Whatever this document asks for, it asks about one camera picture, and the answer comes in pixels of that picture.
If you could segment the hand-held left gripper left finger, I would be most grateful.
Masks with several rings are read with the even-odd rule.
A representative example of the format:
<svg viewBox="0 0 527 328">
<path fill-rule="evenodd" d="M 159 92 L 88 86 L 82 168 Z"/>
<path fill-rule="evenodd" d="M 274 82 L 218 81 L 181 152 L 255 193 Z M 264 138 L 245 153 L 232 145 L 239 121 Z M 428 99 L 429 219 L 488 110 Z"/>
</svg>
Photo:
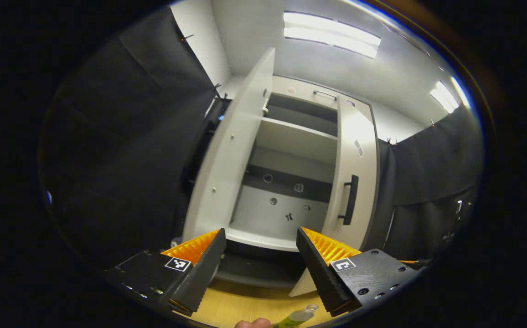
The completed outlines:
<svg viewBox="0 0 527 328">
<path fill-rule="evenodd" d="M 141 251 L 104 271 L 112 286 L 162 315 L 192 316 L 226 249 L 224 228 L 162 252 Z"/>
</svg>

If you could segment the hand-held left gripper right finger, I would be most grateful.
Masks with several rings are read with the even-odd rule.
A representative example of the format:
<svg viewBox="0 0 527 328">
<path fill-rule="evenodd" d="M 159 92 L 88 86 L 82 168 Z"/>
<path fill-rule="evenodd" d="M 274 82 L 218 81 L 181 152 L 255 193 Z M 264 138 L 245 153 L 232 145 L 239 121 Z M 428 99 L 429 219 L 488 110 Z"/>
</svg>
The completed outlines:
<svg viewBox="0 0 527 328">
<path fill-rule="evenodd" d="M 358 251 L 305 227 L 299 227 L 295 244 L 331 316 L 371 311 L 421 273 L 381 249 Z"/>
</svg>

